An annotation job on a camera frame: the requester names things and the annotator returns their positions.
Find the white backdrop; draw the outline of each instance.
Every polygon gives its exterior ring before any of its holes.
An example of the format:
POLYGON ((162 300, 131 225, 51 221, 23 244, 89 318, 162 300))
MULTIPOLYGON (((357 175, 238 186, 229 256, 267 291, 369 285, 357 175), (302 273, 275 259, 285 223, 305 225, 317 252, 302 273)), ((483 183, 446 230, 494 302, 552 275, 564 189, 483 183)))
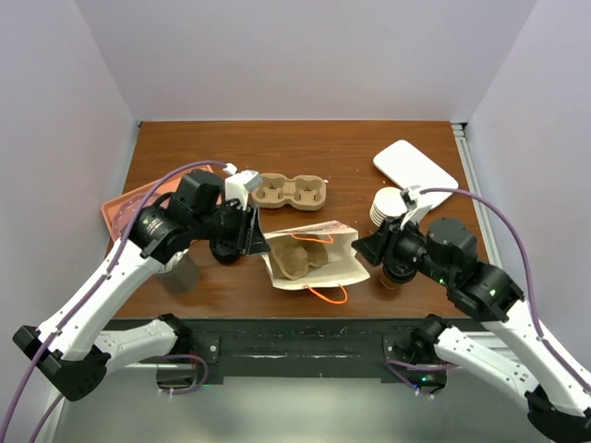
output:
MULTIPOLYGON (((0 2, 0 417, 28 359, 12 343, 102 261, 100 205, 121 192, 136 133, 71 0, 0 2)), ((6 442, 28 441, 48 383, 35 374, 6 442)))
MULTIPOLYGON (((591 368, 591 2, 539 0, 468 125, 485 196, 523 235, 540 313, 591 368)), ((494 225, 503 265, 514 241, 494 225)))
POLYGON ((76 0, 141 120, 467 121, 535 0, 76 0))

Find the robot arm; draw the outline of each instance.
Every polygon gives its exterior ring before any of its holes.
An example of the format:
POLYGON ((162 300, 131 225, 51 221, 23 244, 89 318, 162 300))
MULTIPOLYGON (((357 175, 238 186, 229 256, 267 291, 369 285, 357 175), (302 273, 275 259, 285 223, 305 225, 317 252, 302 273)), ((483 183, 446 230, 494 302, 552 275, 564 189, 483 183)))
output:
POLYGON ((148 325, 125 331, 103 331, 107 322, 139 286, 156 272, 173 266, 195 239, 210 240, 210 249, 222 263, 244 255, 267 252, 259 227, 259 212, 247 204, 252 188, 259 185, 253 171, 234 174, 224 181, 201 170, 186 174, 177 190, 142 209, 116 266, 121 239, 102 265, 74 296, 37 329, 21 327, 13 341, 32 359, 54 333, 37 366, 68 398, 88 395, 116 369, 140 360, 170 353, 186 353, 191 331, 171 314, 148 325), (218 199, 225 188, 225 198, 218 199), (161 204, 170 199, 167 208, 161 204), (100 279, 103 283, 61 329, 65 315, 100 279))
POLYGON ((373 266, 382 264, 393 281, 405 283, 421 272, 444 286, 448 299, 499 337, 521 364, 462 338, 459 330, 435 316, 414 332, 415 351, 461 365, 526 404, 530 422, 546 437, 558 442, 591 440, 590 392, 564 362, 587 384, 591 374, 543 325, 547 343, 538 338, 523 291, 502 269, 478 259, 476 238, 461 222, 439 219, 426 235, 419 231, 428 203, 417 194, 415 188, 405 190, 405 216, 386 219, 376 233, 353 242, 353 248, 373 266))

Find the wooden tabletop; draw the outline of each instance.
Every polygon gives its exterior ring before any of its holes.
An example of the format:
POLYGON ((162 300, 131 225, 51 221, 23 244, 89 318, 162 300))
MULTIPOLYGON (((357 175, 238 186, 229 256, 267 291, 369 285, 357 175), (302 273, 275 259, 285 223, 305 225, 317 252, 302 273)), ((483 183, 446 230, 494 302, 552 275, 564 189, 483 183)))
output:
MULTIPOLYGON (((156 180, 185 163, 198 160, 232 162, 239 169, 314 174, 328 180, 322 210, 291 207, 261 210, 263 231, 338 220, 360 236, 375 230, 369 209, 375 193, 392 186, 372 164, 373 157, 399 139, 408 140, 467 188, 464 169, 449 122, 313 121, 313 122, 146 122, 129 168, 125 191, 156 180)), ((423 221, 439 217, 462 220, 476 233, 479 254, 485 248, 473 203, 452 196, 423 221)), ((155 278, 144 283, 121 308, 118 317, 424 317, 433 313, 461 317, 435 282, 417 275, 406 285, 387 289, 380 269, 359 258, 369 280, 349 286, 345 305, 330 305, 309 291, 281 291, 271 286, 260 257, 243 257, 234 266, 218 264, 207 242, 191 247, 200 281, 189 293, 170 295, 155 278)), ((342 297, 338 288, 324 290, 342 297)))

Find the purple cable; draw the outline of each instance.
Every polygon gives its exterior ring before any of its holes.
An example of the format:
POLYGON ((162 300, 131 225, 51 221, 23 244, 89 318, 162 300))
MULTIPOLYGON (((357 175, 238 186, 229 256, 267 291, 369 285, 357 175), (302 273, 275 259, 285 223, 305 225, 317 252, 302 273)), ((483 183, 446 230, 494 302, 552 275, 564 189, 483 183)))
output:
MULTIPOLYGON (((203 384, 207 381, 207 376, 209 374, 209 369, 208 369, 207 363, 205 362, 205 360, 203 360, 201 357, 199 357, 197 355, 175 354, 175 355, 163 355, 162 357, 158 357, 158 358, 161 358, 163 360, 176 360, 179 358, 190 358, 191 360, 195 360, 196 362, 201 363, 201 365, 203 366, 203 377, 201 378, 199 383, 197 383, 187 389, 174 390, 173 392, 171 392, 171 395, 182 395, 182 394, 189 394, 191 392, 195 392, 197 389, 199 389, 201 386, 203 386, 203 384)), ((47 411, 45 411, 45 413, 43 414, 43 417, 41 417, 41 420, 39 420, 39 423, 35 427, 35 430, 33 431, 32 436, 30 436, 29 443, 35 443, 35 440, 37 439, 37 437, 39 436, 39 433, 43 429, 45 422, 47 421, 49 416, 52 414, 54 409, 57 407, 59 402, 63 399, 64 399, 64 394, 59 394, 57 397, 55 397, 55 400, 52 402, 52 404, 49 405, 49 408, 47 408, 47 411)))
POLYGON ((64 394, 59 394, 57 397, 55 397, 55 400, 52 402, 52 404, 49 405, 49 408, 47 408, 47 411, 45 411, 45 413, 43 414, 43 417, 41 417, 41 420, 39 420, 39 423, 35 427, 35 430, 33 431, 32 436, 30 436, 30 438, 29 438, 29 443, 35 443, 35 440, 37 439, 37 437, 39 436, 39 433, 43 429, 43 425, 45 425, 45 422, 47 421, 49 416, 52 414, 52 412, 57 407, 59 402, 63 399, 64 399, 64 394))
POLYGON ((455 369, 458 367, 457 365, 440 365, 440 366, 421 366, 421 365, 411 365, 406 362, 401 362, 399 360, 387 360, 386 366, 390 372, 392 372, 395 376, 397 376, 406 386, 411 389, 415 389, 421 395, 430 395, 430 392, 426 392, 421 388, 415 386, 408 378, 403 376, 400 372, 394 369, 392 366, 397 365, 401 367, 405 367, 406 369, 410 369, 412 371, 422 371, 422 372, 439 372, 439 371, 448 371, 450 369, 455 369))
POLYGON ((505 226, 509 229, 513 238, 515 239, 515 243, 519 248, 519 253, 521 254, 522 261, 524 262, 525 268, 525 285, 527 287, 527 300, 529 301, 529 313, 532 317, 532 323, 534 325, 534 329, 536 330, 536 334, 541 342, 544 344, 548 352, 561 364, 561 366, 569 373, 573 378, 583 387, 586 391, 591 391, 591 385, 585 381, 583 377, 579 374, 579 372, 574 369, 565 359, 562 357, 561 353, 559 353, 552 343, 544 338, 544 331, 542 330, 542 325, 540 323, 539 314, 537 313, 537 303, 536 297, 534 295, 534 282, 532 279, 532 272, 529 266, 529 259, 527 258, 527 253, 525 252, 524 242, 522 242, 521 237, 515 230, 513 224, 507 219, 507 217, 501 212, 499 208, 497 208, 494 204, 490 203, 486 199, 478 196, 470 191, 466 191, 463 189, 451 189, 447 187, 430 187, 428 189, 423 189, 420 191, 421 194, 429 194, 431 192, 450 192, 453 194, 460 194, 462 196, 470 197, 476 201, 479 201, 484 206, 492 210, 497 217, 499 217, 505 226))
MULTIPOLYGON (((152 196, 152 194, 154 192, 156 192, 156 190, 160 186, 162 186, 167 180, 169 180, 173 176, 180 174, 183 171, 186 171, 187 169, 193 169, 193 168, 197 168, 199 166, 206 166, 206 165, 225 166, 226 164, 227 163, 225 163, 225 162, 204 161, 204 162, 192 162, 192 163, 186 164, 185 166, 181 166, 180 168, 176 168, 174 171, 171 171, 170 173, 165 175, 163 178, 158 180, 158 182, 156 182, 154 184, 154 186, 151 187, 151 189, 144 195, 144 198, 140 201, 139 208, 143 208, 144 205, 146 204, 146 202, 152 196)), ((119 258, 121 258, 121 255, 123 254, 123 249, 124 249, 126 242, 127 242, 127 238, 129 238, 129 234, 131 233, 131 228, 133 226, 133 223, 136 221, 138 216, 139 216, 139 210, 134 212, 133 216, 131 217, 131 220, 127 224, 127 227, 126 227, 125 231, 123 232, 123 235, 121 236, 121 243, 119 244, 119 247, 115 251, 115 255, 113 256, 113 260, 111 260, 111 262, 107 266, 106 273, 110 273, 113 270, 113 268, 117 265, 119 258)), ((96 293, 96 291, 99 289, 99 287, 101 287, 101 285, 103 284, 103 282, 105 280, 106 280, 105 274, 103 274, 101 277, 99 277, 97 279, 97 281, 88 290, 88 292, 82 298, 80 298, 80 300, 74 305, 74 307, 72 307, 72 309, 69 312, 67 312, 64 315, 64 317, 56 325, 56 328, 57 329, 63 328, 65 326, 65 324, 73 316, 75 316, 76 313, 86 304, 86 302, 89 301, 89 299, 94 295, 94 293, 96 293)), ((15 410, 17 409, 17 405, 18 405, 18 401, 20 400, 20 396, 22 395, 23 391, 25 390, 25 387, 27 386, 27 383, 29 382, 30 375, 33 373, 35 366, 37 365, 37 363, 41 359, 41 356, 43 355, 45 350, 52 343, 54 338, 55 338, 55 333, 52 332, 51 334, 49 334, 47 336, 47 339, 42 343, 42 345, 39 347, 39 349, 37 350, 35 355, 33 355, 33 358, 30 359, 30 364, 27 367, 27 369, 25 370, 25 373, 24 373, 22 379, 19 381, 18 386, 17 386, 17 390, 14 393, 12 400, 8 404, 8 409, 6 410, 6 415, 5 415, 4 420, 2 422, 2 427, 0 427, 0 443, 4 443, 4 441, 6 439, 6 434, 8 433, 8 426, 10 425, 10 421, 12 420, 12 416, 14 415, 15 410)))

